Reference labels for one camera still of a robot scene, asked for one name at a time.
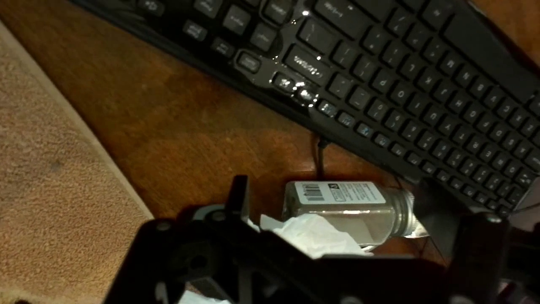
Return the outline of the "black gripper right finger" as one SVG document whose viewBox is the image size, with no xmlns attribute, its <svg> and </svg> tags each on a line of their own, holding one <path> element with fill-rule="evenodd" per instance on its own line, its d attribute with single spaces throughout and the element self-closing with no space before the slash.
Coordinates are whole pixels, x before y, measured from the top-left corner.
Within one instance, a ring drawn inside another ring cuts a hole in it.
<svg viewBox="0 0 540 304">
<path fill-rule="evenodd" d="M 434 180 L 422 180 L 413 188 L 413 195 L 413 214 L 427 229 L 437 251 L 445 258 L 452 258 L 461 219 L 471 215 L 471 209 Z"/>
</svg>

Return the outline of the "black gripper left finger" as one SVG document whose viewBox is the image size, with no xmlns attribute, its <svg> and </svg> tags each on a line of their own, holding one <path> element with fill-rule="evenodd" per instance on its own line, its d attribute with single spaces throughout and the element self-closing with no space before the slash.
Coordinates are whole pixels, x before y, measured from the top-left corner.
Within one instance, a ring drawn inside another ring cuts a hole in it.
<svg viewBox="0 0 540 304">
<path fill-rule="evenodd" d="M 224 204 L 228 214 L 248 217 L 248 177 L 234 175 Z"/>
</svg>

